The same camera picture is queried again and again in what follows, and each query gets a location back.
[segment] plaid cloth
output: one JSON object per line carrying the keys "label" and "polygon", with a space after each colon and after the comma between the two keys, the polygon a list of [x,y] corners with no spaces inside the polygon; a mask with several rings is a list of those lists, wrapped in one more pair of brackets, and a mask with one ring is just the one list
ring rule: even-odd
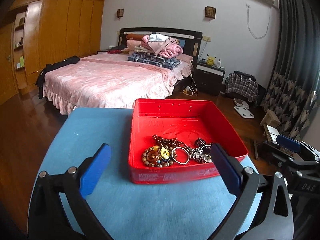
{"label": "plaid cloth", "polygon": [[138,52],[138,53],[134,53],[133,55],[136,57],[148,58],[153,61],[160,62],[162,64],[174,61],[176,59],[176,57],[165,58],[165,57],[161,57],[161,56],[156,56],[153,53],[149,53],[149,52],[140,52],[140,53]]}
{"label": "plaid cloth", "polygon": [[133,53],[132,56],[129,56],[128,60],[129,61],[146,63],[146,64],[151,64],[151,65],[155,65],[155,66],[158,66],[158,67],[168,68],[170,70],[173,70],[173,68],[175,66],[181,64],[181,61],[178,60],[178,59],[174,59],[174,60],[172,60],[170,62],[161,63],[161,62],[157,62],[157,61],[151,60],[149,58],[142,58],[137,53]]}
{"label": "plaid cloth", "polygon": [[250,78],[231,73],[226,78],[226,93],[238,93],[246,97],[249,102],[258,98],[258,84]]}

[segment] wall socket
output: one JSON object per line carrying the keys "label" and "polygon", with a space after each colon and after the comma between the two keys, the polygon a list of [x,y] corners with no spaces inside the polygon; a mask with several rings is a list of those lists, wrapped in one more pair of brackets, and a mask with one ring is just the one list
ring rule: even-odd
{"label": "wall socket", "polygon": [[202,36],[202,40],[203,40],[203,41],[211,42],[211,37]]}

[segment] white bottle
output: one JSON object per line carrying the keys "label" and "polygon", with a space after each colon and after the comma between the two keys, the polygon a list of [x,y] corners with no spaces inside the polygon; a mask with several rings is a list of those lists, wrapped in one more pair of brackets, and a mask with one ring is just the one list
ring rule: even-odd
{"label": "white bottle", "polygon": [[218,61],[217,67],[221,67],[221,60]]}

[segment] curtain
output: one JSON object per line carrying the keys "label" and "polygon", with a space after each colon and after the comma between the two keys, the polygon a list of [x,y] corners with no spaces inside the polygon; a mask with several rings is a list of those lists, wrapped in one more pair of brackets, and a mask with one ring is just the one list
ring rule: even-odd
{"label": "curtain", "polygon": [[273,73],[262,101],[280,133],[301,140],[319,105],[320,24],[306,0],[279,0],[280,32]]}

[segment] pikachu figure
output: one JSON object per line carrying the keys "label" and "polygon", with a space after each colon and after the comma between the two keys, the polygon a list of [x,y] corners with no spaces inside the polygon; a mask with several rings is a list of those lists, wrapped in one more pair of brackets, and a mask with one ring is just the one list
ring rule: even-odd
{"label": "pikachu figure", "polygon": [[207,54],[207,56],[208,56],[208,59],[206,61],[207,65],[213,66],[214,60],[216,59],[216,57],[210,57],[208,54]]}

